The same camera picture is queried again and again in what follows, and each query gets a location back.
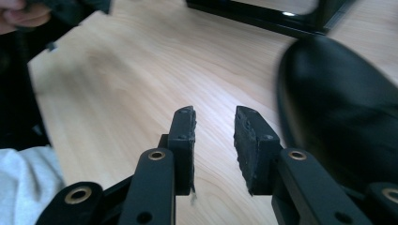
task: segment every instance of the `gray fabric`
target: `gray fabric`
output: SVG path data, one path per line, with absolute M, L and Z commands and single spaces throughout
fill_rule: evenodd
M 0 224 L 35 224 L 64 186 L 51 147 L 0 149 Z

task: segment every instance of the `wooden table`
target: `wooden table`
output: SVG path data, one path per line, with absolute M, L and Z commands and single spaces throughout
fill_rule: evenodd
M 398 83 L 397 1 L 359 1 L 330 36 Z M 245 187 L 234 116 L 251 107 L 280 133 L 275 76 L 293 40 L 182 0 L 114 1 L 111 16 L 94 14 L 30 64 L 67 184 L 108 188 L 130 176 L 174 111 L 192 105 L 197 199 L 177 197 L 176 223 L 275 224 L 270 197 Z

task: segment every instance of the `black leather shoe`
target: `black leather shoe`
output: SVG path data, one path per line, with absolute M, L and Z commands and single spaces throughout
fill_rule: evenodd
M 398 184 L 398 89 L 372 65 L 327 37 L 299 40 L 277 90 L 288 147 L 311 152 L 349 188 Z

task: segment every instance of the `black metal chair frame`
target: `black metal chair frame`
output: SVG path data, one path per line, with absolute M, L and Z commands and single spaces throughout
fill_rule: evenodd
M 293 38 L 325 36 L 355 0 L 318 0 L 308 14 L 293 14 L 230 0 L 186 0 L 195 8 L 234 21 L 254 25 Z

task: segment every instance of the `human hand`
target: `human hand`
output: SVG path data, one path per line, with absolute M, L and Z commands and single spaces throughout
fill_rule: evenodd
M 36 27 L 50 20 L 50 9 L 43 4 L 25 7 L 25 0 L 0 0 L 0 35 L 15 31 L 16 26 Z

